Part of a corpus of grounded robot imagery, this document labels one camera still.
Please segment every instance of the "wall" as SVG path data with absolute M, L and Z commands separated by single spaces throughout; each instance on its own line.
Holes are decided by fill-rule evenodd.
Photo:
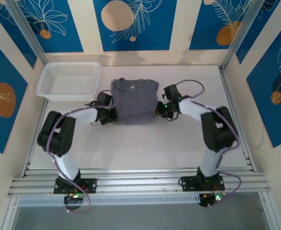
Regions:
M 23 90 L 18 83 L 14 86 L 14 92 L 16 95 L 16 104 L 21 103 L 19 110 L 16 106 L 13 115 L 16 115 L 12 121 L 12 129 L 9 129 L 9 138 L 7 145 L 4 149 L 0 150 L 0 217 L 4 213 L 4 201 L 7 196 L 8 189 L 11 185 L 11 180 L 14 177 L 21 175 L 22 167 L 27 155 L 27 151 L 30 146 L 34 131 L 35 122 L 38 119 L 40 108 L 42 105 L 41 98 L 38 98 L 35 94 L 36 83 L 40 76 L 43 66 L 39 61 L 33 66 L 27 61 L 24 55 L 20 52 L 19 48 L 12 41 L 8 33 L 4 30 L 0 24 L 0 50 L 6 56 L 0 61 L 0 73 L 7 69 L 8 74 L 3 76 L 0 74 L 0 80 L 6 78 L 7 81 L 11 81 L 11 85 L 14 83 L 22 82 L 22 87 L 26 86 L 24 97 L 18 96 L 20 91 Z M 15 79 L 15 73 L 20 76 L 21 79 Z M 7 129 L 8 119 L 4 118 L 4 114 L 0 112 L 0 133 L 2 130 Z
M 128 66 L 221 64 L 250 1 L 17 3 L 50 61 L 93 60 L 102 66 Z M 227 19 L 238 8 L 240 13 Z
M 277 138 L 281 139 L 281 99 L 272 103 L 273 97 L 270 97 L 273 91 L 276 91 L 276 89 L 272 89 L 276 77 L 275 71 L 280 73 L 277 55 L 279 49 L 276 51 L 274 49 L 274 52 L 277 53 L 275 57 L 267 56 L 272 53 L 269 47 L 280 31 L 281 1 L 241 65 L 236 57 L 233 58 L 225 75 L 229 80 L 238 114 L 250 137 L 253 155 L 266 173 L 281 208 L 281 142 L 273 138 L 273 132 L 275 132 L 278 133 Z M 264 66 L 263 60 L 266 59 L 275 59 L 276 65 Z M 271 132 L 270 126 L 273 125 L 275 126 Z

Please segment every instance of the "white leaf illustration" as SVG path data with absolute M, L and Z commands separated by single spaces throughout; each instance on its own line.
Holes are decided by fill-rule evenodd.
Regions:
M 150 16 L 149 13 L 156 10 L 162 3 L 163 0 L 158 0 L 158 4 L 153 7 L 153 2 L 157 0 L 126 0 L 122 2 L 126 2 L 126 4 L 131 8 L 133 15 L 134 15 L 134 21 L 132 25 L 122 31 L 113 31 L 113 34 L 111 37 L 114 37 L 114 40 L 112 41 L 112 44 L 124 39 L 127 40 L 131 37 L 137 38 L 139 34 L 143 30 L 146 29 L 146 24 L 150 25 Z
M 271 11 L 274 9 L 276 6 L 276 3 L 278 0 L 270 1 L 270 0 L 265 0 L 262 7 L 260 8 L 259 12 L 257 13 L 257 16 L 262 19 L 264 11 Z
M 20 0 L 17 3 L 28 23 L 32 26 L 34 25 L 32 27 L 34 33 L 40 34 L 40 30 L 43 29 L 48 32 L 53 31 L 62 34 L 63 36 L 66 35 L 66 30 L 60 23 L 65 22 L 68 19 L 68 15 L 53 10 L 53 0 Z M 15 24 L 5 5 L 0 4 L 0 15 L 12 24 Z
M 223 21 L 224 25 L 231 29 L 231 37 L 234 37 L 237 31 L 237 22 L 246 14 L 252 0 L 246 0 L 243 4 L 240 0 L 239 5 L 234 8 L 231 0 L 214 0 L 212 6 L 215 8 L 217 17 Z

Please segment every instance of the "cable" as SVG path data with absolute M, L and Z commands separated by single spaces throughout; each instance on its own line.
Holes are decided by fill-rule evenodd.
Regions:
M 102 91 L 102 92 L 112 92 L 112 91 L 111 91 L 111 90 L 104 90 L 104 91 Z M 115 93 L 117 99 L 119 99 L 117 92 L 115 91 L 114 93 Z M 98 105 L 89 105 L 89 106 L 88 106 L 88 105 L 86 105 L 86 106 L 84 106 L 84 107 L 82 107 L 82 108 L 72 110 L 72 111 L 70 111 L 70 112 L 67 112 L 67 113 L 61 115 L 60 118 L 55 122 L 55 124 L 54 124 L 54 126 L 53 126 L 53 128 L 52 128 L 52 130 L 51 130 L 51 132 L 50 132 L 50 136 L 49 136 L 48 141 L 47 141 L 47 144 L 46 144 L 46 152 L 52 157 L 52 159 L 53 159 L 53 161 L 54 161 L 54 164 L 55 164 L 55 166 L 56 166 L 56 169 L 59 171 L 59 174 L 61 174 L 68 182 L 70 182 L 70 183 L 71 183 L 72 185 L 74 185 L 77 189 L 79 189 L 79 191 L 81 191 L 81 192 L 85 195 L 85 197 L 88 199 L 88 201 L 89 201 L 89 204 L 88 204 L 88 206 L 86 207 L 86 209 L 81 210 L 81 211 L 73 211 L 73 210 L 68 209 L 68 203 L 69 203 L 69 202 L 67 202 L 66 205 L 65 205 L 65 208 L 66 208 L 67 212 L 69 212 L 69 213 L 78 214 L 78 213 L 84 213 L 84 212 L 86 212 L 86 211 L 89 209 L 90 205 L 91 205 L 91 200 L 90 200 L 89 195 L 86 193 L 86 191 L 85 191 L 84 189 L 82 189 L 78 184 L 76 184 L 75 182 L 73 182 L 72 180 L 70 180 L 70 179 L 68 178 L 68 176 L 63 173 L 63 171 L 60 169 L 60 167 L 59 167 L 59 165 L 58 165 L 58 163 L 57 163 L 57 161 L 56 161 L 55 154 L 53 154 L 53 153 L 50 152 L 50 149 L 49 149 L 49 148 L 50 148 L 50 143 L 51 143 L 52 136 L 53 136 L 53 134 L 54 134 L 54 132 L 55 132 L 55 129 L 56 129 L 56 127 L 58 126 L 58 124 L 60 123 L 60 121 L 61 121 L 64 117 L 66 117 L 66 116 L 68 116 L 68 115 L 70 115 L 70 114 L 74 114 L 74 113 L 77 113 L 77 112 L 80 112 L 80 111 L 83 111 L 83 110 L 87 110 L 87 109 L 92 109 L 92 108 L 110 109 L 110 108 L 114 108 L 115 106 L 116 106 L 116 105 L 114 105 L 114 104 L 111 105 L 111 106 L 102 106 L 102 105 L 101 105 L 101 106 L 98 106 Z
M 204 93 L 205 87 L 204 87 L 204 85 L 203 85 L 201 82 L 199 82 L 198 80 L 193 80 L 193 79 L 181 80 L 181 81 L 179 81 L 178 83 L 176 83 L 176 85 L 179 85 L 179 84 L 181 84 L 181 83 L 183 83 L 183 82 L 187 82 L 187 81 L 192 81 L 192 82 L 198 83 L 199 85 L 202 86 L 201 92 L 199 92 L 199 93 L 197 93 L 196 95 L 192 96 L 192 98 L 196 98 L 197 96 L 200 96 L 202 93 Z
M 178 117 L 179 117 L 179 113 L 177 113 L 177 116 L 175 118 L 171 119 L 171 120 L 169 120 L 168 117 L 166 117 L 166 120 L 169 121 L 169 122 L 170 121 L 175 121 Z

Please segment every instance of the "white table surface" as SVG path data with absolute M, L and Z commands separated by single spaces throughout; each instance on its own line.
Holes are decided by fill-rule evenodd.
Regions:
M 158 98 L 163 88 L 184 79 L 195 79 L 205 85 L 197 98 L 211 106 L 229 107 L 217 66 L 142 66 L 102 67 L 98 91 L 110 89 L 113 79 L 152 79 L 159 82 Z M 201 87 L 193 82 L 178 86 L 182 95 L 195 95 Z M 52 111 L 67 112 L 87 102 L 49 101 L 45 118 Z M 176 121 L 156 118 L 146 125 L 91 126 L 75 129 L 70 149 L 76 165 L 82 169 L 168 169 L 198 167 L 206 151 L 202 126 L 197 120 L 180 115 Z M 228 152 L 221 167 L 246 166 L 242 148 Z M 54 163 L 36 145 L 30 169 L 55 169 Z

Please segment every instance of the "purple cable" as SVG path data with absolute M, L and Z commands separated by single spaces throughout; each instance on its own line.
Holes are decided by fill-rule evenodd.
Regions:
M 51 143 L 52 136 L 53 136 L 53 134 L 54 134 L 54 132 L 55 132 L 55 129 L 56 129 L 56 127 L 58 126 L 59 122 L 60 122 L 64 117 L 66 117 L 66 116 L 68 116 L 68 115 L 70 115 L 70 114 L 74 114 L 74 113 L 77 113 L 77 112 L 79 112 L 79 111 L 83 111 L 83 110 L 87 110 L 87 109 L 92 109 L 92 108 L 104 108 L 104 109 L 109 109 L 109 108 L 114 108 L 115 106 L 116 106 L 116 105 L 114 105 L 114 104 L 113 104 L 112 106 L 94 106 L 94 105 L 93 105 L 93 106 L 84 106 L 84 107 L 82 107 L 82 108 L 72 110 L 71 112 L 68 112 L 68 113 L 65 113 L 65 114 L 61 115 L 60 118 L 55 122 L 55 124 L 54 124 L 54 126 L 53 126 L 53 128 L 52 128 L 52 130 L 51 130 L 51 132 L 50 132 L 50 136 L 49 136 L 48 141 L 47 141 L 47 144 L 46 144 L 46 152 L 52 157 L 52 159 L 53 159 L 53 161 L 54 161 L 54 163 L 55 163 L 55 167 L 56 167 L 56 169 L 59 171 L 59 173 L 60 173 L 67 181 L 69 181 L 72 185 L 74 185 L 77 189 L 79 189 L 79 190 L 85 195 L 85 197 L 86 197 L 86 198 L 88 199 L 88 201 L 89 201 L 89 204 L 88 204 L 87 208 L 84 209 L 84 210 L 82 210 L 82 211 L 73 211 L 73 210 L 69 210 L 69 209 L 68 209 L 68 202 L 67 202 L 65 208 L 66 208 L 67 212 L 69 212 L 69 213 L 79 214 L 79 213 L 86 212 L 86 211 L 89 209 L 90 205 L 91 205 L 91 200 L 90 200 L 89 195 L 86 193 L 86 191 L 85 191 L 84 189 L 82 189 L 79 185 L 77 185 L 75 182 L 73 182 L 72 180 L 70 180 L 70 179 L 68 178 L 68 176 L 63 173 L 63 171 L 60 169 L 60 167 L 59 167 L 59 165 L 58 165 L 58 163 L 57 163 L 57 161 L 56 161 L 56 157 L 54 156 L 53 153 L 50 152 L 50 149 L 49 149 L 49 148 L 50 148 L 50 143 Z
M 197 93 L 196 95 L 194 95 L 192 98 L 195 98 L 195 97 L 197 97 L 197 96 L 200 96 L 202 93 L 204 93 L 205 87 L 204 87 L 204 85 L 203 85 L 201 82 L 199 82 L 198 80 L 193 80 L 193 79 L 181 80 L 180 82 L 176 83 L 176 85 L 179 85 L 179 84 L 181 84 L 181 83 L 183 83 L 183 82 L 187 82 L 187 81 L 192 81 L 192 82 L 198 83 L 199 85 L 202 86 L 202 91 L 199 92 L 199 93 Z

